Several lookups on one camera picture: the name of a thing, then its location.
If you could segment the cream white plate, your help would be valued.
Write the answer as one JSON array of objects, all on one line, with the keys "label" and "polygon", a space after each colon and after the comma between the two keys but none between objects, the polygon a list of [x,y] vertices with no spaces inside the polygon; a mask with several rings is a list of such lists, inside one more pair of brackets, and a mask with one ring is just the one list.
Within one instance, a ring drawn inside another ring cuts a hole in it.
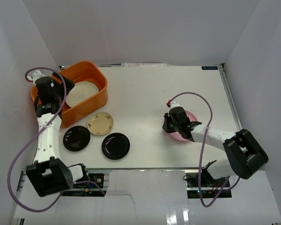
[{"label": "cream white plate", "polygon": [[92,82],[78,82],[67,95],[66,104],[74,107],[98,92],[99,89]]}]

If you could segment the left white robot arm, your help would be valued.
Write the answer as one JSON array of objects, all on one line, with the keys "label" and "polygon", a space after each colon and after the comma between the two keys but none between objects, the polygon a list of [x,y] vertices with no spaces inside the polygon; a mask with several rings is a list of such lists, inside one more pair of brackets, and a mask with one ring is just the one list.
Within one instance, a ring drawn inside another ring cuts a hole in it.
[{"label": "left white robot arm", "polygon": [[74,183],[85,187],[89,183],[86,166],[82,163],[66,166],[59,154],[59,129],[61,109],[67,91],[74,84],[63,76],[61,83],[36,69],[30,82],[37,88],[34,100],[39,134],[37,152],[33,163],[26,167],[26,174],[40,197],[72,189]]}]

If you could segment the pink plastic plate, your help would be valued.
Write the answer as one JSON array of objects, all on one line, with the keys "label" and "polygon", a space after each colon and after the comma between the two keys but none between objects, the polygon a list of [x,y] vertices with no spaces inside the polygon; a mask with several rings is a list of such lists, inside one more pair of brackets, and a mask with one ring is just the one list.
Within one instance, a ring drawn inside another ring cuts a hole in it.
[{"label": "pink plastic plate", "polygon": [[[194,114],[192,114],[188,110],[185,110],[185,112],[186,112],[187,117],[190,119],[190,121],[197,121],[197,118],[195,117]],[[184,139],[179,132],[170,133],[169,136],[176,141],[180,141],[180,142],[188,141],[187,139]]]}]

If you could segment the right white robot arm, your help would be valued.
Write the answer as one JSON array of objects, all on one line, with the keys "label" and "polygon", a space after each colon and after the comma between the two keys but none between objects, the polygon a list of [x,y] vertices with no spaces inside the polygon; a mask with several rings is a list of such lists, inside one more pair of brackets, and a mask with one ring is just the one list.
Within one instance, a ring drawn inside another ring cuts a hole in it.
[{"label": "right white robot arm", "polygon": [[263,148],[246,129],[230,132],[208,128],[201,122],[190,121],[180,106],[171,108],[163,117],[166,133],[179,133],[186,140],[225,152],[226,159],[214,160],[202,169],[202,181],[208,187],[213,187],[220,178],[235,175],[247,180],[269,161]]}]

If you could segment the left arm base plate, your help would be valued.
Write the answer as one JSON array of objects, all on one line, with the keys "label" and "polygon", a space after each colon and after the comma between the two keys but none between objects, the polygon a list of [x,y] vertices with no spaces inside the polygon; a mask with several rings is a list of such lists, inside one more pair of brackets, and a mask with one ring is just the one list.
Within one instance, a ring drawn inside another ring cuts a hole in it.
[{"label": "left arm base plate", "polygon": [[74,188],[65,191],[63,196],[71,197],[104,197],[108,186],[109,175],[104,173],[89,173],[89,183],[74,184]]}]

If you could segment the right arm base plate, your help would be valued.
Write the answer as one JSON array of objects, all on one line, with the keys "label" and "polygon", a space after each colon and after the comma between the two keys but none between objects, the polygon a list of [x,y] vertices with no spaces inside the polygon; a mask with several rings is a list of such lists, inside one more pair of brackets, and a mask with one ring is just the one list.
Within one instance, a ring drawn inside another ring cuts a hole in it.
[{"label": "right arm base plate", "polygon": [[[186,182],[186,190],[188,199],[199,199],[199,186],[198,186],[198,173],[191,172],[186,173],[183,176],[183,180]],[[202,197],[207,199],[214,198],[217,193],[220,191],[220,188],[223,186],[225,182],[225,178],[220,178],[217,180],[207,180],[206,178],[201,176],[201,191]],[[230,182],[228,181],[223,189],[223,191],[219,194],[219,198],[231,198],[232,193],[230,188]]]}]

